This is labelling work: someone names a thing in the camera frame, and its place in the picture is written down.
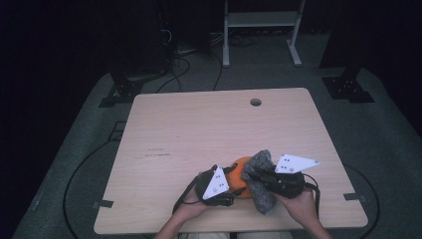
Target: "gray carpet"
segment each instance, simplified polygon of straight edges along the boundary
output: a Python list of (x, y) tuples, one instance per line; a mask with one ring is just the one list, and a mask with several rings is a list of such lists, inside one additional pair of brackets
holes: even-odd
[[(359, 238), (377, 223), (367, 238), (420, 238), (420, 136), (387, 96), (379, 79), (364, 69), (357, 79), (370, 92), (375, 103), (351, 104), (346, 100), (331, 99), (321, 78), (337, 76), (342, 69), (318, 68), (328, 35), (299, 35), (297, 46), (303, 61), (300, 68), (293, 64), (286, 39), (287, 36), (262, 37), (259, 44), (231, 48), (231, 67), (223, 69), (216, 90), (307, 88), (339, 157), (354, 168), (346, 167), (346, 171), (361, 196), (369, 219), (364, 228), (329, 232), (334, 238)], [(221, 58), (221, 47), (215, 47), (213, 52)], [(160, 92), (212, 91), (220, 71), (217, 58), (214, 55), (193, 54), (183, 59), (189, 61), (190, 69), (179, 78), (181, 87), (173, 81)], [(186, 67), (186, 62), (175, 60), (174, 73), (178, 75)], [(167, 74), (145, 84), (142, 94), (154, 94), (172, 77)], [(97, 203), (103, 198), (118, 149), (118, 141), (106, 142), (115, 124), (127, 119), (131, 107), (131, 104), (117, 104), (113, 108), (99, 108), (111, 86), (110, 76), (105, 75), (93, 88), (14, 238), (73, 238), (65, 221), (62, 204), (68, 182), (76, 169), (78, 171), (69, 184), (66, 208), (69, 223), (78, 238), (151, 237), (101, 236), (93, 230), (98, 213)], [(118, 136), (119, 129), (123, 127), (124, 123), (118, 123), (117, 131), (112, 136)], [(379, 197), (379, 218), (377, 197), (370, 185)], [(310, 238), (302, 230), (292, 233), (294, 238)]]

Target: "white metal frame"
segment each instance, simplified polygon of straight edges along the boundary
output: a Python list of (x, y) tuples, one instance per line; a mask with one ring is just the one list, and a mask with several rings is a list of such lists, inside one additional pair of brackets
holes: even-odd
[(289, 51), (296, 67), (302, 65), (302, 61), (296, 50), (296, 39), (301, 26), (306, 0), (301, 0), (298, 11), (289, 12), (241, 12), (229, 13), (229, 3), (225, 0), (224, 6), (224, 45), (223, 45), (223, 66), (230, 66), (229, 55), (229, 28), (232, 27), (280, 27), (293, 26), (292, 38), (287, 40)]

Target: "white paper tag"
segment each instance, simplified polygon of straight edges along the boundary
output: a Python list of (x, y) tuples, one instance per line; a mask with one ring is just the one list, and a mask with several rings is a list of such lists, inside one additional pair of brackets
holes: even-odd
[(211, 178), (210, 184), (208, 184), (207, 189), (204, 192), (202, 198), (204, 200), (223, 193), (229, 190), (229, 183), (227, 182), (226, 175), (224, 175), (224, 171), (222, 167), (217, 167), (214, 171), (214, 175)]
[(276, 173), (297, 173), (318, 165), (319, 161), (315, 159), (283, 154), (277, 163)]

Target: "table top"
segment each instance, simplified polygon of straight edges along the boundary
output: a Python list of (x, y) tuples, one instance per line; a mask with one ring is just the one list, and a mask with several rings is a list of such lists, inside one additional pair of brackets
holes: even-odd
[[(103, 198), (113, 205), (100, 208), (95, 231), (158, 232), (199, 172), (262, 149), (274, 164), (283, 153), (320, 161), (304, 173), (319, 185), (326, 228), (367, 224), (360, 202), (344, 199), (354, 189), (308, 90), (269, 89), (137, 96)], [(265, 216), (252, 199), (236, 199), (188, 221), (181, 232), (290, 229), (302, 227), (281, 203)]]

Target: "black cable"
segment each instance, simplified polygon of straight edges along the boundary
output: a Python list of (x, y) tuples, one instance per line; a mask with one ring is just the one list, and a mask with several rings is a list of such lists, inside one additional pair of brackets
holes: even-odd
[(180, 80), (179, 80), (179, 77), (178, 77), (178, 76), (176, 76), (176, 74), (174, 74), (174, 70), (173, 70), (173, 68), (171, 68), (170, 72), (171, 72), (171, 75), (173, 75), (173, 77), (175, 77), (175, 78), (176, 78), (177, 84), (179, 85), (179, 92), (183, 92), (183, 89), (182, 89), (182, 84), (181, 84), (181, 82), (180, 82)]
[(217, 56), (217, 54), (215, 53), (211, 53), (212, 55), (214, 55), (215, 58), (217, 58), (218, 63), (220, 64), (220, 72), (218, 73), (218, 77), (217, 80), (215, 81), (214, 87), (213, 87), (213, 91), (215, 91), (215, 89), (217, 88), (217, 84), (220, 81), (221, 78), (221, 74), (223, 73), (223, 63), (221, 62), (221, 59)]
[(258, 44), (261, 42), (260, 35), (252, 36), (252, 37), (245, 37), (242, 35), (234, 35), (233, 37), (230, 37), (230, 46), (235, 48), (247, 48), (252, 45)]
[(172, 82), (174, 80), (177, 80), (178, 81), (178, 78), (179, 77), (185, 75), (189, 71), (189, 69), (190, 69), (190, 63), (187, 60), (183, 59), (183, 58), (177, 58), (177, 59), (185, 62), (187, 64), (187, 69), (184, 72), (182, 72), (179, 76), (176, 76), (176, 77), (168, 80), (167, 82), (165, 82), (163, 85), (161, 85), (161, 87), (158, 88), (158, 90), (155, 92), (156, 94), (159, 93), (159, 91), (161, 91), (161, 89), (163, 89), (167, 84), (169, 84), (170, 82)]
[(313, 180), (313, 182), (316, 184), (316, 187), (319, 187), (319, 186), (317, 185), (317, 181), (316, 181), (313, 177), (311, 177), (310, 175), (307, 175), (307, 174), (305, 174), (305, 173), (303, 173), (303, 175), (304, 175), (304, 176), (306, 176), (306, 177), (308, 177), (308, 178), (310, 178), (310, 179), (312, 179), (312, 180)]
[(369, 185), (369, 187), (372, 190), (372, 193), (375, 197), (375, 201), (376, 201), (376, 215), (375, 215), (375, 220), (372, 224), (372, 226), (370, 226), (370, 228), (362, 235), (360, 236), (360, 239), (366, 238), (375, 228), (375, 226), (378, 224), (378, 220), (379, 220), (379, 214), (381, 212), (381, 208), (380, 208), (380, 203), (379, 203), (379, 197), (378, 197), (378, 193), (375, 190), (375, 187), (372, 185), (372, 183), (370, 183), (370, 181), (366, 178), (365, 175), (363, 175), (363, 173), (361, 173), (359, 170), (357, 170), (356, 168), (343, 163), (344, 166), (348, 167), (349, 169), (353, 170), (354, 172), (356, 172), (357, 174), (359, 174), (365, 181), (366, 183)]
[(77, 174), (77, 172), (79, 171), (79, 169), (82, 167), (82, 165), (84, 165), (84, 163), (92, 156), (94, 155), (97, 151), (99, 151), (100, 149), (102, 149), (104, 146), (106, 146), (109, 142), (112, 141), (117, 141), (119, 138), (121, 138), (121, 135), (118, 135), (116, 137), (113, 137), (109, 140), (107, 140), (106, 142), (104, 142), (103, 144), (101, 144), (100, 146), (98, 146), (96, 149), (94, 149), (90, 154), (88, 154), (81, 162), (80, 164), (77, 166), (77, 168), (74, 170), (74, 172), (71, 175), (71, 178), (68, 181), (68, 184), (66, 185), (66, 189), (65, 189), (65, 193), (63, 195), (63, 204), (62, 204), (62, 210), (63, 210), (63, 215), (65, 217), (65, 222), (66, 225), (69, 228), (69, 231), (71, 232), (72, 236), (76, 239), (78, 239), (78, 235), (76, 234), (76, 232), (74, 231), (74, 229), (71, 226), (71, 223), (69, 222), (69, 218), (68, 218), (68, 213), (66, 211), (66, 198), (68, 196), (68, 191), (69, 191), (69, 187), (71, 186), (72, 181), (74, 180), (75, 175)]
[(182, 201), (183, 204), (187, 204), (187, 205), (196, 204), (198, 202), (200, 202), (200, 201), (194, 201), (194, 202), (185, 202), (185, 201)]

